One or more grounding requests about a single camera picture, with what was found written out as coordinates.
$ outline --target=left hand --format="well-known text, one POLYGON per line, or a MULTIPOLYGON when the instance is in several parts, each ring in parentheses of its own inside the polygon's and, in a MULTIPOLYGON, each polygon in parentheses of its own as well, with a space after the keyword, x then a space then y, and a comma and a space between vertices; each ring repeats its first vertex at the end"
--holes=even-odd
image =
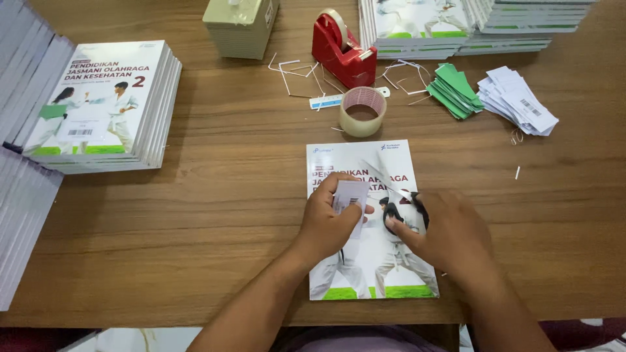
MULTIPOLYGON (((351 204, 339 215, 332 209, 332 195, 337 190, 339 180, 358 181, 346 173, 333 172, 328 175, 309 197, 300 232, 291 246, 311 268, 339 252, 361 220, 361 204, 351 204)), ((365 213, 374 213, 374 208, 366 205, 365 213)))

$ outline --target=tape dispenser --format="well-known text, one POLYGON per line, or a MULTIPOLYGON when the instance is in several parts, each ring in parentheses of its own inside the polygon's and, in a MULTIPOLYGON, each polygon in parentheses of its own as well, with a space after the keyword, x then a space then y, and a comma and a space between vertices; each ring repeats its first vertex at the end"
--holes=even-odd
POLYGON ((313 25, 313 57, 349 89, 376 79, 376 48, 359 45, 339 13, 325 9, 313 25))

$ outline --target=clear tape roll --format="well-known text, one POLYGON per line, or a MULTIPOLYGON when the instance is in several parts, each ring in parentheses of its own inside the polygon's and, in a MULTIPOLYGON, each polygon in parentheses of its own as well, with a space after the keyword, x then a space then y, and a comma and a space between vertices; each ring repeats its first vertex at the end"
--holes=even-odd
POLYGON ((319 16, 322 16, 322 14, 327 14, 328 16, 330 16, 332 19, 335 20, 335 23, 337 23, 337 26, 339 27, 339 32, 341 33, 340 49, 341 51, 344 51, 346 47, 348 46, 348 27, 346 27, 346 23, 344 22, 344 19, 342 19, 339 13, 335 11, 334 9, 323 9, 322 12, 320 12, 317 15, 317 17, 319 18, 319 16))
POLYGON ((387 111, 387 101, 381 92, 370 87, 355 87, 346 94, 339 105, 339 125, 350 136, 368 137, 376 133, 381 127, 382 119, 387 111), (368 121, 359 121, 348 115, 346 110, 350 106, 366 105, 374 109, 378 117, 368 121))

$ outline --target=white ruler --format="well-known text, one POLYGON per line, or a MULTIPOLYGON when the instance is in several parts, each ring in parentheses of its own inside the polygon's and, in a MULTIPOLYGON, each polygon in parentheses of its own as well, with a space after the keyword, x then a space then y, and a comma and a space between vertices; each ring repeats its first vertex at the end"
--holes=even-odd
MULTIPOLYGON (((391 94, 389 88, 387 87, 376 88, 376 90, 381 92, 382 96, 384 96, 385 98, 389 98, 389 95, 391 94)), ((343 94, 337 94, 324 96, 322 98, 311 98, 309 99, 309 105, 311 107, 311 110, 317 110, 319 108, 329 108, 331 106, 339 106, 343 97, 343 94)))

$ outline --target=purple clothing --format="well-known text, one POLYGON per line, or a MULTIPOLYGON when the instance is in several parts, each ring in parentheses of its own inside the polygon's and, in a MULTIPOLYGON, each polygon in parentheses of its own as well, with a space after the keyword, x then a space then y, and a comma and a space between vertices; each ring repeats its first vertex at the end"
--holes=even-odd
POLYGON ((399 326, 321 326, 305 331, 280 345, 276 351, 445 352, 414 332, 399 326))

